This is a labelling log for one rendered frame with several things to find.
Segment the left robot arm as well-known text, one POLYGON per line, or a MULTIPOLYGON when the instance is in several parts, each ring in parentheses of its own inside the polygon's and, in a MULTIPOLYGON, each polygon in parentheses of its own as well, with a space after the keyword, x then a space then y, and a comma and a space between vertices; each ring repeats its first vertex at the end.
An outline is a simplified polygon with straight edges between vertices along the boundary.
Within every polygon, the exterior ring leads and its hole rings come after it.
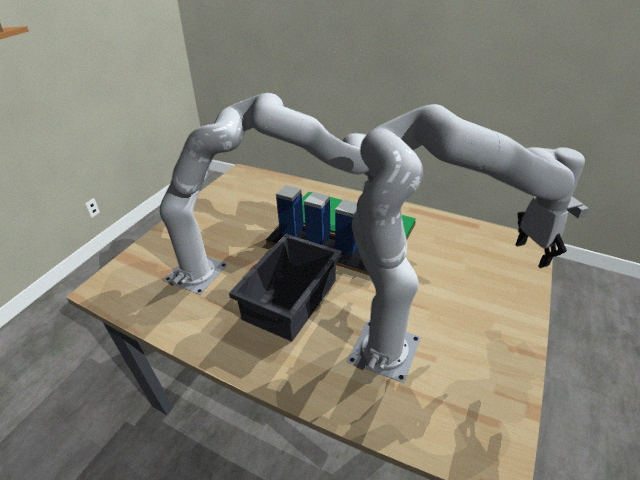
POLYGON ((244 131, 252 128, 302 147, 334 168, 352 174, 364 173, 370 183, 375 179, 360 154, 365 134, 349 134, 341 141, 315 118, 284 107, 282 100, 272 93, 223 109, 215 124, 199 127, 188 136, 160 205, 160 216, 179 264, 177 276, 172 280, 174 285, 179 281, 187 285, 200 284, 214 273, 193 215, 195 201, 214 155, 237 148, 244 131))

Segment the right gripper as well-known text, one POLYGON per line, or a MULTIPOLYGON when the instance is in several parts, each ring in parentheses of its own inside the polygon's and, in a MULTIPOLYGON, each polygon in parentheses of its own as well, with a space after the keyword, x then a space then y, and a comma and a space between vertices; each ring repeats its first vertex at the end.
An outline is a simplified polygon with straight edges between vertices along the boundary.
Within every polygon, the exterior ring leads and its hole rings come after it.
POLYGON ((519 235, 515 245, 525 245, 528 237, 530 237, 540 247, 544 248, 545 255, 540 260, 539 268, 549 266, 553 257, 567 251, 561 238, 566 225, 567 209, 564 211, 546 209, 537 202, 534 196, 526 211, 518 212, 517 215, 519 235), (558 250, 556 250, 556 245, 558 250), (549 247, 551 247, 551 252, 549 247))

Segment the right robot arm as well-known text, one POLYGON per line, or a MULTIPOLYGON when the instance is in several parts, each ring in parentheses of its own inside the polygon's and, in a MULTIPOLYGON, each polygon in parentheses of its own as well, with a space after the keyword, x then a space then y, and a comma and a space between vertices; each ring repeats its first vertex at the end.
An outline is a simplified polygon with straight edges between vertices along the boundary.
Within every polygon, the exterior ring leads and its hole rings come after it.
POLYGON ((585 217, 589 209, 572 197, 585 164, 576 150, 524 148, 436 104, 371 130, 362 140, 360 154, 375 179, 359 197, 352 219, 361 260, 376 290, 369 339, 367 335, 362 343, 369 371, 374 366, 395 368, 408 355, 405 335, 418 279, 406 259, 401 207, 422 181, 423 165, 413 151, 422 145, 443 162, 487 174, 535 196, 546 209, 567 209, 577 218, 585 217))

